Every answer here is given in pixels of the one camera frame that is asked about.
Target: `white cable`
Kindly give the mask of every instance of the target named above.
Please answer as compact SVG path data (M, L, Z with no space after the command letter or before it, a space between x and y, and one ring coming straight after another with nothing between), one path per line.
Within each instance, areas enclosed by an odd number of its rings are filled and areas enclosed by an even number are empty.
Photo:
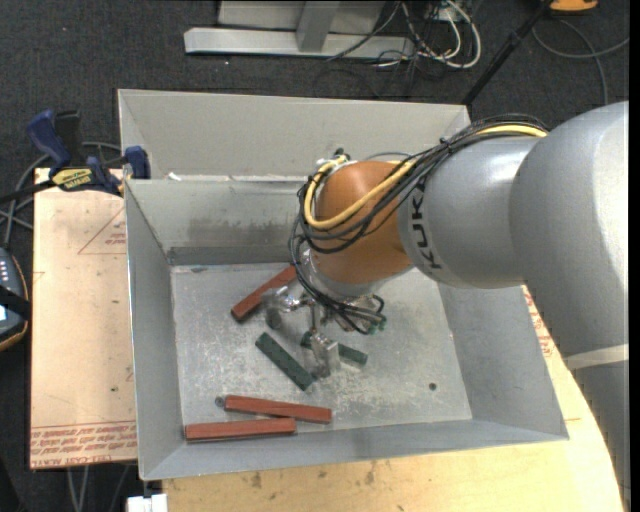
M430 55L429 53L426 53L426 54L419 53L419 55L422 55L423 57L429 57L429 58L438 60L440 62L443 62L446 66L448 66L450 68L454 68L454 69L468 69L468 68L471 68L471 67L475 66L478 63L478 61L480 60L480 56L482 55L482 42L480 40L480 33L478 32L478 29L476 28L475 24L471 21L471 18L469 18L469 15L466 12L464 12L455 2L452 2L451 0L446 0L446 2L447 2L448 5L453 7L456 11L458 11L458 14L460 14L462 19L464 19L469 24L469 26L471 27L471 31L473 33L473 37L474 37L475 42L476 42L476 55L475 55L475 57L470 62L466 62L466 63L461 63L460 64L460 63L456 63L456 62L449 62L446 58Z
M456 41L457 41L456 49L453 50L453 51L448 50L447 52L444 52L444 53L441 53L441 54L438 54L438 53L434 52L433 49L431 49L429 46L427 46L427 44L422 40L422 38L420 38L420 36L418 36L418 34L416 33L415 27L413 26L413 23L411 22L411 19L409 17L409 10L408 10L405 2L401 2L400 5L401 5L402 10L404 12L405 18L407 19L407 25L409 27L409 30L410 30L411 34L413 35L414 39L416 39L416 41L418 41L419 45L423 48L423 51L418 51L418 52L416 52L416 54L420 55L421 57L426 57L426 58L429 58L429 59L432 59L432 60L436 60L438 62L442 62L444 65L446 65L447 67L450 67L450 68L454 68L454 69L468 69L468 68L471 68L471 67L475 66L478 63L478 61L480 60L480 56L482 55L482 41L480 39L480 33L478 32L478 28L476 27L475 23L473 23L471 21L471 18L469 17L469 15L466 12L464 12L464 10L462 10L452 0L446 0L446 2L447 2L447 5L449 5L453 9L455 9L458 12L458 14L462 17L462 19L466 23L468 23L469 26L471 27L471 32L473 34L473 38L474 38L474 42L475 42L475 49L476 49L475 56L469 62L464 62L464 63L451 62L451 59L460 53L460 50L462 48L462 36L460 35L460 31L458 30L457 25L453 21L453 18L451 18L451 15L449 14L448 11L444 11L444 12L445 12L446 16L449 18L448 23L451 25L451 27L453 27L454 33L456 35ZM402 60L403 59L400 59L398 61L394 61L393 64L398 64Z
M396 65L400 64L401 62L404 62L405 60L411 60L411 59L410 59L410 57L407 57L406 55L403 55L399 59L390 60L389 62L383 62L381 64L374 64L373 66L376 67L376 68L388 68L388 67L391 67L391 66L396 66Z
M411 35L413 36L413 38L423 48L425 48L427 50L427 53L430 53L432 56L434 56L433 58L439 57L439 58L442 58L442 59L450 59L450 58L455 57L456 55L458 55L458 53L460 52L460 49L462 48L462 37L460 36L460 31L458 30L458 27L456 26L455 22L453 21L453 18L451 18L451 14L449 14L449 11L444 11L444 12L445 12L445 15L447 16L447 18L449 18L447 23L449 23L449 25L451 25L451 28L453 29L453 32L454 32L454 34L456 36L456 49L455 50L447 50L444 53L437 54L436 52L433 51L432 48L427 46L426 42L416 32L416 28L413 26L413 23L411 22L411 16L409 15L409 9L407 8L406 3L402 2L400 5L402 7L402 11L404 12L404 16L405 16L405 18L407 20L407 26L409 27L409 31L411 32Z
M118 499L120 498L120 491L122 490L122 486L124 485L124 481L127 478L127 474L129 473L130 469L131 466L126 465L124 471L120 475L120 479L118 480L116 490L113 492L113 498L111 499L111 504L109 505L107 512L113 512L115 510L116 505L118 504Z
M81 512L84 507L84 498L87 493L87 482L89 480L89 466L84 467L82 476L82 487L80 488L80 498L76 495L75 484L73 483L73 475L71 469L67 468L67 483L69 484L69 495L71 496L71 505L74 512Z

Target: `yellow cable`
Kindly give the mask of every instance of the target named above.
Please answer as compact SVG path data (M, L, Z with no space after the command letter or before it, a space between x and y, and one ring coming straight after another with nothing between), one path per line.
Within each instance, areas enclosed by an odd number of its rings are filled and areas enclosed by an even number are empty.
M523 135L530 135L533 137L545 137L547 135L547 132L540 128L535 128L533 126L517 125L517 124L493 126L493 127L485 128L483 130L480 130L478 134L484 135L487 133L503 133L503 132L510 132L510 133L518 132L518 133L522 133ZM318 183L327 171L334 169L336 166L340 165L341 163L344 163L345 161L346 161L346 158L344 156L340 156L337 159L331 160L326 164L322 165L314 175L311 181L311 184L307 189L307 193L304 198L304 218L307 221L307 223L315 229L331 229L341 224L342 222L348 220L349 218L351 218L352 215L360 211L364 207L364 205L367 204L367 202L370 201L377 194L380 194L386 191L388 188L395 185L400 178L402 178L405 174L407 174L407 172L411 170L414 163L413 160L405 162L405 164L400 169L398 169L395 173L393 173L383 182L378 184L375 188L370 190L366 195L362 196L355 203L353 203L351 206L341 211L339 214L335 215L334 217L331 217L330 219L327 219L327 220L316 220L313 217L313 214L311 213L311 205L313 203L313 196L315 194L316 188L318 187Z
M523 135L531 135L533 137L546 137L547 132L540 128L534 128L533 126L522 126L518 124L510 124L503 126L492 126L490 128L484 128L478 132L478 135L484 135L486 133L502 133L502 132L519 132Z
M348 220L352 215L357 213L359 210L361 210L362 207L365 204L367 204L367 202L371 198L373 198L377 194L384 192L389 187L393 186L400 178L402 178L402 176L404 176L411 170L412 165L413 165L413 161L406 162L400 169L398 169L395 173L389 176L382 183L378 184L375 188L371 189L367 194L362 196L351 206L349 206L345 210L341 211L339 214L327 220L316 220L311 214L311 203L313 200L313 194L317 187L317 183L314 177L314 179L311 182L311 185L309 185L309 189L307 190L307 194L305 195L305 198L304 198L305 220L311 227L315 229L331 229L337 226L338 224L341 224L345 220ZM325 166L322 166L320 169L318 169L316 176L321 173L324 174L327 171L327 169L324 169Z

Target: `wooden block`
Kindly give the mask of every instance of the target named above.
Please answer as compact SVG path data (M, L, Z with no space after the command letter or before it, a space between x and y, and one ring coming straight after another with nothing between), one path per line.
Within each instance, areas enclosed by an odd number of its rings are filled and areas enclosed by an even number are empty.
M290 265L233 306L231 308L231 316L233 316L233 318L238 322L242 322L260 305L262 294L264 292L271 288L281 288L289 284L295 278L296 269L293 265Z
M248 396L227 395L224 401L225 411L284 416L310 423L331 423L332 412L326 407L314 407L305 404L276 402Z
M227 421L221 423L194 423L186 425L187 441L216 441L257 436L294 434L296 421L293 418L266 420Z

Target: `orange object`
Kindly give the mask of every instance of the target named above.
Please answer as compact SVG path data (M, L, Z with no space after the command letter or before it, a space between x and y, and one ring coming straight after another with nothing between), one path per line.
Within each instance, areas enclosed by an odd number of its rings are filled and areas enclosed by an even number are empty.
M300 421L323 424L331 423L332 416L331 409L326 407L276 402L274 400L237 395L227 395L225 397L224 410L266 414L269 416L285 416Z
M330 219L345 210L384 181L395 166L390 162L364 161L340 168L327 178L320 191L315 217L318 220ZM380 197L373 197L343 226L329 232L339 232L354 224L370 213L379 200ZM412 265L402 247L397 215L393 212L395 206L397 203L392 202L382 210L367 229L371 234L345 250L331 254L314 252L313 258L318 269L334 281L360 284L391 277ZM331 248L340 243L333 240L316 242L322 248Z
M597 5L598 0L555 0L550 7L554 11L579 13L593 9Z
M290 435L296 432L293 418L194 423L184 428L187 441L217 441L247 437Z
M281 288L296 278L296 269L293 265L288 266L275 277L251 292L244 299L231 308L231 316L238 322L245 320L255 311L262 301L262 294L271 288Z

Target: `black carpet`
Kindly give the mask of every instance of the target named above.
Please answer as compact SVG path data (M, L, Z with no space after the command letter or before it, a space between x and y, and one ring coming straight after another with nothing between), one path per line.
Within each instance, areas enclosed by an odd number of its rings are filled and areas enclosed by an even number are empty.
M414 9L424 4L408 3ZM184 32L213 25L215 2L0 0L0 195L13 190L22 172L40 156L25 127L45 108L79 109L84 140L117 144L116 92L121 88L461 103L492 56L538 2L475 0L474 5L474 21L482 37L478 65L448 71L425 64L411 75L406 64L379 70L349 59L186 56ZM601 50L628 37L629 11L630 0L602 0L588 15L561 19ZM385 31L405 33L402 16ZM546 16L537 24L537 33L558 50L589 51L560 18ZM629 45L600 61L609 103L627 100ZM529 35L477 96L471 114L478 119L521 112L553 128L601 106L603 98L594 59L557 56ZM32 216L29 208L20 214L28 222ZM30 276L32 233L14 226L11 250ZM27 510L72 510L64 471L28 469L29 346L27 337L0 353L0 459ZM74 473L79 487L81 470ZM107 510L122 473L120 465L92 468L85 510ZM123 496L142 492L135 474L130 470L126 475ZM0 485L0 511L4 512L2 489Z

